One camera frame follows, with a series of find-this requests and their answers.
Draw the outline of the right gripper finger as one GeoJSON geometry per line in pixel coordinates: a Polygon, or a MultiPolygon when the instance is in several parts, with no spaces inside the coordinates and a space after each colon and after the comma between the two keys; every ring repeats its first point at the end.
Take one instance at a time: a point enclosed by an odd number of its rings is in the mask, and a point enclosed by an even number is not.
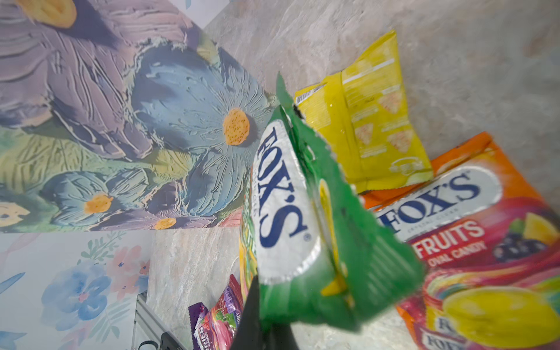
{"type": "Polygon", "coordinates": [[[241,317],[230,350],[299,350],[290,325],[262,325],[258,276],[252,280],[241,317]]]}

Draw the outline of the green Fox's lemon bag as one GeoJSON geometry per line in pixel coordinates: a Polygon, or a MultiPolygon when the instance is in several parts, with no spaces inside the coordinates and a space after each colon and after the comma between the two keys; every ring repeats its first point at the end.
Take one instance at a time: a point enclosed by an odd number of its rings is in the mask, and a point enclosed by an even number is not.
{"type": "Polygon", "coordinates": [[[301,322],[357,332],[420,288],[425,267],[346,181],[282,77],[244,199],[244,276],[258,276],[265,328],[301,322]]]}

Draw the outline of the floral paper gift bag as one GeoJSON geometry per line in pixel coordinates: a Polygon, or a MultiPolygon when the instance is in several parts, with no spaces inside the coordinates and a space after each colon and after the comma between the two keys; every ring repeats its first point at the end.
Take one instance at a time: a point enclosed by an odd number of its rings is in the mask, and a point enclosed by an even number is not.
{"type": "Polygon", "coordinates": [[[1,231],[215,226],[276,105],[170,1],[3,1],[1,231]]]}

